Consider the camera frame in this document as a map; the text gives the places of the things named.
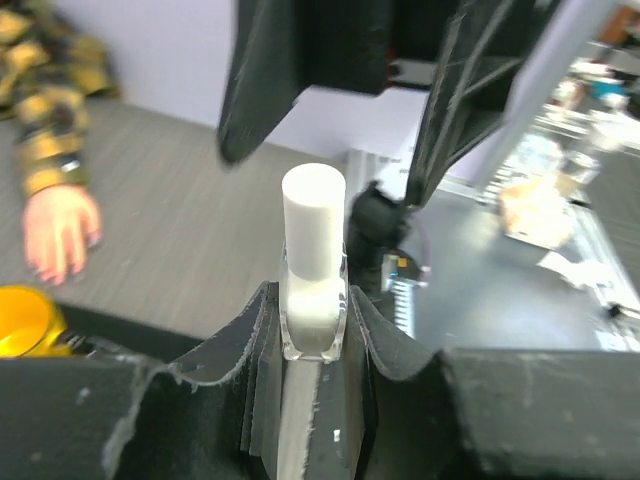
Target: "white cylinder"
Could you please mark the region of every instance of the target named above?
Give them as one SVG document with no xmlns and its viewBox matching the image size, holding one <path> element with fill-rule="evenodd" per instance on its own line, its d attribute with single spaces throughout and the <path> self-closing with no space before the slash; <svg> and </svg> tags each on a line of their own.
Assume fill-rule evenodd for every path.
<svg viewBox="0 0 640 480">
<path fill-rule="evenodd" d="M 329 165 L 307 163 L 282 179 L 290 273 L 307 282 L 335 277 L 342 263 L 346 182 Z"/>
<path fill-rule="evenodd" d="M 287 255 L 287 328 L 304 354 L 327 351 L 340 321 L 346 182 L 328 165 L 310 163 L 282 180 Z"/>
</svg>

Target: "human hand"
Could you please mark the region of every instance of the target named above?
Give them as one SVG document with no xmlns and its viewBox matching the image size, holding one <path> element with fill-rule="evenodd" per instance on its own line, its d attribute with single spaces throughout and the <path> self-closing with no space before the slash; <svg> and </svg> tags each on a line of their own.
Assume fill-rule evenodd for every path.
<svg viewBox="0 0 640 480">
<path fill-rule="evenodd" d="M 80 272 L 87 246 L 101 235 L 100 210 L 82 187 L 58 185 L 33 195 L 22 218 L 27 263 L 40 279 L 60 285 L 67 273 Z"/>
</svg>

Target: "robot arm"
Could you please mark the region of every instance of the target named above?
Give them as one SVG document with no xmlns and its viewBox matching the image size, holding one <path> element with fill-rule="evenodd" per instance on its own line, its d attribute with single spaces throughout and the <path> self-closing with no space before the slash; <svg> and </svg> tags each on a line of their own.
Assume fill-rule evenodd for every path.
<svg viewBox="0 0 640 480">
<path fill-rule="evenodd" d="M 404 199 L 376 184 L 352 206 L 351 283 L 375 299 L 381 263 L 446 171 L 501 123 L 511 84 L 560 0 L 241 0 L 218 130 L 247 158 L 316 85 L 429 91 Z"/>
</svg>

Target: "black panel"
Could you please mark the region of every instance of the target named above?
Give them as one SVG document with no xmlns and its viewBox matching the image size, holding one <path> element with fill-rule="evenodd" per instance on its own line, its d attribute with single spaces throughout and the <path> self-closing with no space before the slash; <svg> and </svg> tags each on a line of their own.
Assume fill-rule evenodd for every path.
<svg viewBox="0 0 640 480">
<path fill-rule="evenodd" d="M 429 350 L 598 351 L 612 336 L 597 300 L 535 267 L 547 251 L 503 235 L 491 208 L 438 191 L 416 215 L 433 252 L 429 286 L 414 294 L 415 338 Z M 420 255 L 423 241 L 412 235 L 405 249 Z M 560 253 L 580 259 L 571 245 Z"/>
<path fill-rule="evenodd" d="M 295 0 L 239 0 L 236 44 L 218 126 L 222 158 L 251 155 L 309 86 Z"/>
<path fill-rule="evenodd" d="M 307 480 L 640 478 L 637 354 L 432 355 L 359 289 L 351 300 L 344 364 L 319 386 Z M 330 432 L 345 426 L 342 455 Z"/>
<path fill-rule="evenodd" d="M 492 57 L 520 57 L 536 39 L 547 18 L 531 12 L 536 0 L 517 0 L 515 8 L 487 48 Z M 400 58 L 436 61 L 446 35 L 447 21 L 460 2 L 451 0 L 396 0 L 392 44 Z M 539 5 L 537 11 L 548 11 Z"/>
<path fill-rule="evenodd" d="M 64 311 L 87 335 L 149 350 L 159 340 L 158 356 L 190 341 Z M 0 479 L 275 479 L 278 329 L 278 286 L 265 283 L 227 327 L 169 363 L 138 354 L 0 361 Z"/>
<path fill-rule="evenodd" d="M 379 95 L 387 64 L 393 0 L 300 0 L 310 84 Z"/>
<path fill-rule="evenodd" d="M 442 35 L 407 181 L 407 205 L 424 206 L 447 170 L 499 128 L 513 80 L 559 3 L 458 2 Z M 419 38 L 417 31 L 413 37 Z"/>
</svg>

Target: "yellow object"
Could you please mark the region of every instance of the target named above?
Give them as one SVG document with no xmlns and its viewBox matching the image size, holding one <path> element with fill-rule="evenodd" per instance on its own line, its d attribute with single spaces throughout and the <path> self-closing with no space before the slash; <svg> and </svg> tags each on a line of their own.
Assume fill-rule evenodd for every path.
<svg viewBox="0 0 640 480">
<path fill-rule="evenodd" d="M 67 326 L 53 301 L 34 288 L 0 287 L 0 357 L 71 354 L 58 337 Z"/>
</svg>

